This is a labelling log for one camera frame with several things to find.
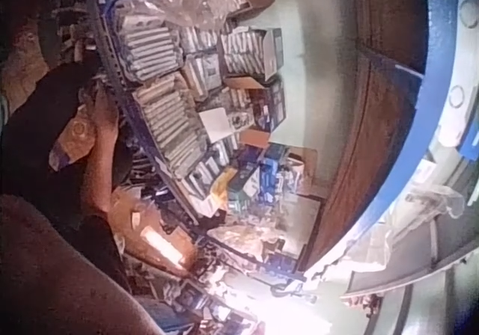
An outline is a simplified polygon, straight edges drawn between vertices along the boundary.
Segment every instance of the bright light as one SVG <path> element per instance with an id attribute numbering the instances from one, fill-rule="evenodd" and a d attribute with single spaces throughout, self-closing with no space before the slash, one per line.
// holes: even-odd
<path id="1" fill-rule="evenodd" d="M 313 307 L 305 311 L 288 299 L 262 301 L 255 310 L 255 315 L 266 325 L 266 335 L 327 335 L 331 330 L 332 324 L 321 319 Z"/>
<path id="2" fill-rule="evenodd" d="M 182 268 L 182 253 L 176 249 L 172 243 L 163 238 L 155 229 L 148 226 L 141 231 L 141 237 L 144 238 L 152 247 L 157 249 L 165 258 L 175 264 L 178 268 Z"/>

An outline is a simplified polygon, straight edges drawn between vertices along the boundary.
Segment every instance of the wooden panel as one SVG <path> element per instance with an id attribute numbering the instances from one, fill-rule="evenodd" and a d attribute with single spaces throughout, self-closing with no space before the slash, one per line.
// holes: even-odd
<path id="1" fill-rule="evenodd" d="M 360 63 L 362 74 L 367 64 Z M 381 73 L 369 68 L 363 108 L 356 109 L 352 136 L 321 219 L 306 266 L 312 266 L 351 229 L 379 190 L 400 151 L 413 107 Z"/>
<path id="2" fill-rule="evenodd" d="M 360 43 L 424 71 L 426 0 L 356 0 Z M 415 109 L 364 56 L 358 58 L 356 109 L 350 139 L 300 270 L 312 266 L 352 228 L 399 154 Z"/>
<path id="3" fill-rule="evenodd" d="M 370 25 L 366 46 L 423 73 L 427 55 L 427 0 L 359 0 L 358 18 Z"/>

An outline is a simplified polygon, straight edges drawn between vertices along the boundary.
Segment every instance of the person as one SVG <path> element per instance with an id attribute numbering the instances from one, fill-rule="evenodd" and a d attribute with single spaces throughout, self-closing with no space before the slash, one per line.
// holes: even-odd
<path id="1" fill-rule="evenodd" d="M 89 86 L 99 66 L 96 57 L 88 57 L 48 72 L 2 131 L 2 319 L 44 334 L 162 334 L 129 296 L 108 224 L 112 190 L 132 160 L 118 140 L 112 98 L 101 84 Z M 88 156 L 54 172 L 50 151 L 75 116 L 83 87 L 94 95 L 86 102 L 94 146 Z"/>

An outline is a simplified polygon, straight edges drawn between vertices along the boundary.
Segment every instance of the blue package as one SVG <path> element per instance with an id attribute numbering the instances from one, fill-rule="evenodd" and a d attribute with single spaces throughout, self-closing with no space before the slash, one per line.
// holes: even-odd
<path id="1" fill-rule="evenodd" d="M 260 167 L 260 202 L 266 205 L 276 203 L 276 183 L 279 167 L 288 153 L 284 144 L 271 143 L 266 149 Z"/>

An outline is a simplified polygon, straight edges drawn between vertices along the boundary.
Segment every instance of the wall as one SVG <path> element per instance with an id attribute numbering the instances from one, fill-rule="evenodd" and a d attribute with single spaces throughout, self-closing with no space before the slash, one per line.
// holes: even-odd
<path id="1" fill-rule="evenodd" d="M 354 1 L 276 0 L 245 24 L 283 31 L 287 119 L 272 141 L 317 149 L 317 178 L 330 183 L 347 141 L 355 100 Z"/>

